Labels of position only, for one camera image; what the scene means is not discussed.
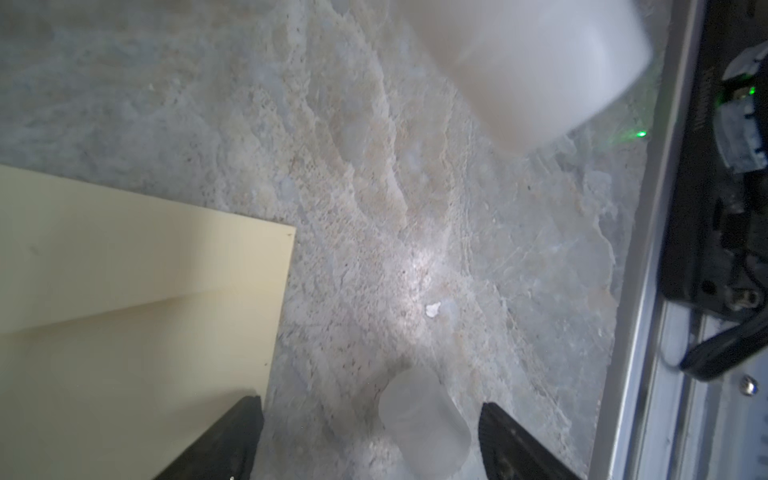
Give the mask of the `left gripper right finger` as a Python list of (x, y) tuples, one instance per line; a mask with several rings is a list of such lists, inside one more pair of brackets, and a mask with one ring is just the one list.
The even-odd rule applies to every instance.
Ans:
[(579, 477), (494, 402), (482, 405), (478, 441), (489, 480), (579, 480)]

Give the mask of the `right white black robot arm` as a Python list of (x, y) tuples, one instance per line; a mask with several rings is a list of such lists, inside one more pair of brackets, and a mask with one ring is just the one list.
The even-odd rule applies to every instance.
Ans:
[(623, 95), (652, 59), (631, 1), (400, 1), (501, 150), (524, 155)]

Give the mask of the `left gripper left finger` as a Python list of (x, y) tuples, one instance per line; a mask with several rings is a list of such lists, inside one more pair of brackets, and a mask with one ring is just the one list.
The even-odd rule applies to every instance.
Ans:
[(261, 397), (244, 396), (156, 479), (248, 480), (263, 426)]

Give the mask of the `yellow manila envelope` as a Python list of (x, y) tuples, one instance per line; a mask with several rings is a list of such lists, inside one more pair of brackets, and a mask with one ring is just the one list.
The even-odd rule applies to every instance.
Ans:
[(265, 395), (296, 231), (1, 170), (1, 475), (153, 479)]

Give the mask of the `white glue stick cap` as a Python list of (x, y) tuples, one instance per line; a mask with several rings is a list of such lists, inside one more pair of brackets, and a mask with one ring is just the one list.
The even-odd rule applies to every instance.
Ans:
[(419, 479), (447, 479), (469, 455), (469, 426), (427, 367), (414, 366), (396, 375), (381, 393), (378, 414)]

